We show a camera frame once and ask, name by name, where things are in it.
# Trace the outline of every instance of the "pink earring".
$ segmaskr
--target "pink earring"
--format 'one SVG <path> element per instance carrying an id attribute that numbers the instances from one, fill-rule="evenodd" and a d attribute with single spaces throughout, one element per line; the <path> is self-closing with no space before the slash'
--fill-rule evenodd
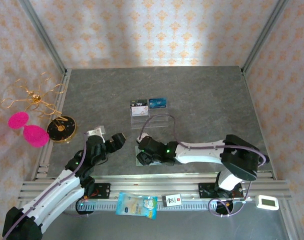
<path id="1" fill-rule="evenodd" d="M 12 129 L 24 128 L 23 136 L 25 140 L 35 148 L 43 147 L 50 139 L 48 133 L 37 125 L 26 125 L 29 116 L 26 112 L 18 112 L 11 116 L 8 126 Z"/>

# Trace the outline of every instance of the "clear acrylic stand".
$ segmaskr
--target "clear acrylic stand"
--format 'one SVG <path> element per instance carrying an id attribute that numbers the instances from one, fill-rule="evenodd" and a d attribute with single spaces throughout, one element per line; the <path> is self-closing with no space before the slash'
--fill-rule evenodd
<path id="1" fill-rule="evenodd" d="M 168 114 L 168 102 L 164 108 L 149 108 L 148 115 L 144 116 L 133 116 L 131 114 L 131 127 L 132 129 L 141 129 L 144 123 L 152 116 L 159 114 Z M 159 127 L 168 127 L 168 116 L 156 116 L 151 119 L 145 126 L 146 128 L 159 128 Z"/>

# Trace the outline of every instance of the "white card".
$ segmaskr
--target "white card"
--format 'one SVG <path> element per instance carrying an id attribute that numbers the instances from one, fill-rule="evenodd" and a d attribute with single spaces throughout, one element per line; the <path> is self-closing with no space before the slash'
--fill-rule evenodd
<path id="1" fill-rule="evenodd" d="M 173 207 L 173 206 L 182 205 L 181 194 L 163 196 L 163 205 L 165 207 Z"/>
<path id="2" fill-rule="evenodd" d="M 148 106 L 133 106 L 131 107 L 133 116 L 146 116 L 148 115 Z"/>

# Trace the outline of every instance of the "gray table surface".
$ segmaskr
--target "gray table surface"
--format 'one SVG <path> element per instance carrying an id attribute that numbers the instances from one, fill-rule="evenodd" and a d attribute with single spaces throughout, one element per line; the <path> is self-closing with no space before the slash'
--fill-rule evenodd
<path id="1" fill-rule="evenodd" d="M 279 211 L 247 203 L 229 218 L 207 211 L 160 211 L 156 220 L 99 212 L 89 218 L 60 215 L 42 240 L 287 240 Z"/>
<path id="2" fill-rule="evenodd" d="M 178 137 L 183 142 L 202 143 L 235 134 L 266 148 L 247 86 L 237 66 L 180 66 L 72 70 L 63 115 L 73 117 L 78 134 L 69 144 L 54 144 L 49 177 L 56 177 L 77 150 L 83 148 L 82 134 L 104 125 L 106 138 L 123 132 L 123 148 L 109 161 L 95 167 L 93 176 L 171 173 L 212 173 L 222 170 L 213 163 L 175 166 L 136 166 L 135 140 L 139 129 L 131 129 L 129 102 L 166 97 L 169 113 L 177 118 Z M 173 141 L 169 127 L 148 128 L 158 141 Z M 261 170 L 271 170 L 271 165 Z"/>

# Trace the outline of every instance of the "wall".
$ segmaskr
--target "wall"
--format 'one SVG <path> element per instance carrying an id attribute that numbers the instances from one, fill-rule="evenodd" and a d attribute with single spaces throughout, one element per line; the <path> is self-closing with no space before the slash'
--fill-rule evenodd
<path id="1" fill-rule="evenodd" d="M 39 84 L 39 74 L 50 72 L 48 82 L 61 81 L 51 57 L 44 48 L 31 22 L 17 0 L 0 0 L 0 101 L 8 96 L 26 97 L 24 91 L 8 87 L 18 78 L 26 78 L 29 88 Z M 0 109 L 0 239 L 7 211 L 16 205 L 23 180 L 31 174 L 38 149 L 30 147 L 22 136 L 22 130 L 13 131 L 7 126 L 10 115 L 23 111 L 25 104 L 13 109 Z M 29 124 L 41 120 L 30 115 Z"/>
<path id="2" fill-rule="evenodd" d="M 31 0 L 67 68 L 241 66 L 277 0 Z"/>
<path id="3" fill-rule="evenodd" d="M 304 0 L 290 1 L 247 75 L 277 176 L 304 228 Z"/>

